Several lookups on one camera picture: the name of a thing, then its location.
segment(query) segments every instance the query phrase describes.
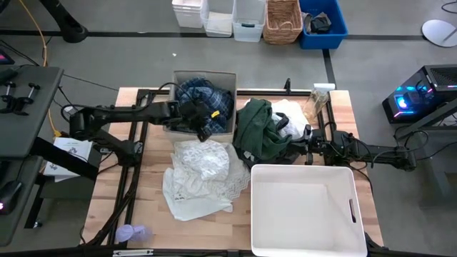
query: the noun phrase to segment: white storage bin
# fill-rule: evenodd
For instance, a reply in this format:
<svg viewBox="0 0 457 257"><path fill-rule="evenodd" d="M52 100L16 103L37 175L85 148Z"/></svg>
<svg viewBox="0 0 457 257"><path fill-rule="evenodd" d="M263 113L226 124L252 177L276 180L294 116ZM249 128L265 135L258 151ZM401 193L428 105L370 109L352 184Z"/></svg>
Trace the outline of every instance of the white storage bin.
<svg viewBox="0 0 457 257"><path fill-rule="evenodd" d="M195 15L191 13L175 11L175 15L180 27L200 29L203 26L200 19L200 13Z"/></svg>
<svg viewBox="0 0 457 257"><path fill-rule="evenodd" d="M202 0L173 0L173 10L180 27L200 29Z"/></svg>
<svg viewBox="0 0 457 257"><path fill-rule="evenodd" d="M203 0L201 21L207 36L230 37L232 20L233 0Z"/></svg>
<svg viewBox="0 0 457 257"><path fill-rule="evenodd" d="M265 0L235 0L233 34L235 40L259 42L265 25Z"/></svg>
<svg viewBox="0 0 457 257"><path fill-rule="evenodd" d="M196 77L203 77L208 79L215 87L225 89L231 92L233 96L233 113L231 118L227 121L226 133L212 134L209 139L219 143L233 142L233 135L236 127L236 74L222 71L174 71L173 82L181 85L189 79ZM175 100L175 86L170 86L169 101ZM180 131L172 131L170 128L164 126L166 137L172 142L182 142L189 140L198 140L196 133L186 133Z"/></svg>
<svg viewBox="0 0 457 257"><path fill-rule="evenodd" d="M346 167L255 165L251 247L257 256L366 257L352 171Z"/></svg>

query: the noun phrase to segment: wooden table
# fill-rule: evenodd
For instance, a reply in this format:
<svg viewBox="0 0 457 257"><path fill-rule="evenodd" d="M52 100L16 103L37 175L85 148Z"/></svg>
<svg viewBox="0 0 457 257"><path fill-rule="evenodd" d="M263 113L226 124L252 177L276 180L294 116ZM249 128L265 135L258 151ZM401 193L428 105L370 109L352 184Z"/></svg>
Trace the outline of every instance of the wooden table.
<svg viewBox="0 0 457 257"><path fill-rule="evenodd" d="M135 104L138 88L120 88L117 106ZM271 102L280 101L284 96L239 96L237 108L242 108L246 100L256 97ZM287 96L290 101L301 105L306 102L303 96ZM157 96L154 101L165 101L165 96ZM358 137L351 100L347 91L332 91L331 103L338 130L347 131ZM119 139L127 139L130 124L111 124L109 133ZM177 221L171 215L162 194L164 171L170 167L173 146L166 138L162 126L149 124L146 147L141 167L139 186L136 193L132 224L149 227L154 237L147 242L129 242L129 248L182 248L182 249L238 249L251 250L251 193L250 187L242 191L233 202L233 213L219 211L192 221ZM296 164L303 165L305 156ZM112 156L102 163L100 169L116 163ZM314 156L315 165L323 165L320 156ZM117 166L99 175L94 188L91 205L86 218L83 236L88 241L105 224L111 215L116 199L121 167ZM378 217L368 181L360 174L354 174L356 190L361 208L363 227L370 237L383 245ZM124 217L119 219L123 224Z"/></svg>

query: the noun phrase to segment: floor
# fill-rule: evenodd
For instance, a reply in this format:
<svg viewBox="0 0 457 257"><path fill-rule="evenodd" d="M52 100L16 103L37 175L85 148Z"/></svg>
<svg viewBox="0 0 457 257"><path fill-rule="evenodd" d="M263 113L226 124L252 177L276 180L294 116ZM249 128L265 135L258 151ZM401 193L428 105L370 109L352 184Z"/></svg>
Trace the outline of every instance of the floor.
<svg viewBox="0 0 457 257"><path fill-rule="evenodd" d="M39 2L24 2L43 30L58 30ZM62 3L90 31L201 32L178 27L170 0L62 0ZM455 49L439 48L420 36L423 22L443 19L457 24L457 15L442 11L441 0L339 0L339 3L350 36L339 49L330 51L327 59L322 51L304 51L298 44L271 46L263 41L252 44L197 37L90 37L80 44L67 44L62 38L54 37L48 45L49 64L65 69L68 75L114 88L158 86L169 81L172 71L177 69L211 69L236 72L241 88L279 89L291 78L293 88L310 89L313 83L326 83L327 71L332 68L338 89L350 91L361 139L370 144L393 145L393 128L386 121L381 101L422 65L457 63ZM457 11L457 6L449 8ZM34 25L13 1L0 15L0 29L34 30ZM1 39L41 60L38 36L1 36ZM108 105L116 98L115 91L69 78L64 78L61 85L72 102L78 104ZM61 94L56 95L56 100L65 103ZM58 111L57 106L52 107L54 122L65 130L66 123ZM47 123L41 133L50 137ZM377 165L369 170L369 176L385 246L398 251L457 253L457 211L419 208L423 194L420 168L406 173ZM83 184L90 192L90 183L84 183L74 184L78 187ZM89 206L89 195L47 201L40 214L44 227L32 231L19 228L14 242L0 251L75 246Z"/></svg>

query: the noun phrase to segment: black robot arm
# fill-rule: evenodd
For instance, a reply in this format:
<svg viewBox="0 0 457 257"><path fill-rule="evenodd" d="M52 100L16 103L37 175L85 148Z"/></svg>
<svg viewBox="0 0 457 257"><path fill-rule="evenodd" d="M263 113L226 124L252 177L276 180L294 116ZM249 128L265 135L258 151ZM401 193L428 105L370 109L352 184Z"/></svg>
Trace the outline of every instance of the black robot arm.
<svg viewBox="0 0 457 257"><path fill-rule="evenodd" d="M102 153L114 152L120 166L134 166L143 151L141 142L119 140L101 129L110 123L146 121L154 125L170 126L184 122L197 132L200 141L205 141L211 132L207 131L203 104L188 102L180 106L178 101L148 103L132 107L88 107L70 116L70 137L80 141L93 141Z"/></svg>
<svg viewBox="0 0 457 257"><path fill-rule="evenodd" d="M306 125L302 138L292 141L291 151L307 155L307 165L313 164L313 153L324 156L330 165L347 166L353 161L383 163L405 171L416 168L414 152L404 146L373 146L355 138L352 133L333 131L330 141L323 137L321 129Z"/></svg>

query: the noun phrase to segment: yellow cable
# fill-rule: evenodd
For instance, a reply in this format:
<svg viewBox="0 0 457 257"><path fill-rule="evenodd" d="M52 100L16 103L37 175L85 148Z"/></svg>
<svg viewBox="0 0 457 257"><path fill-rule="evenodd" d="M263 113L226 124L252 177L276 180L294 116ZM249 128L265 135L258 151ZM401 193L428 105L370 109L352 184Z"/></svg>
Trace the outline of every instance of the yellow cable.
<svg viewBox="0 0 457 257"><path fill-rule="evenodd" d="M40 33L40 37L41 37L41 41L43 42L43 66L47 66L47 61L48 61L48 49L47 49L47 46L46 46L46 41L44 40L44 36L43 36L43 33L41 32L41 29L40 29L40 26L38 25L38 23L35 21L35 18L33 15L31 15L29 9L27 8L27 6L23 3L22 0L19 0L19 2L21 3L22 7L26 10L27 14L29 15L30 19L34 22L35 24L35 27L36 29L38 29L38 32ZM48 109L48 118L49 118L49 123L51 124L51 128L54 132L54 138L56 137L60 137L62 136L62 134L60 133L60 131L58 131L56 129L56 127L54 126L54 122L52 121L52 117L51 117L51 110Z"/></svg>

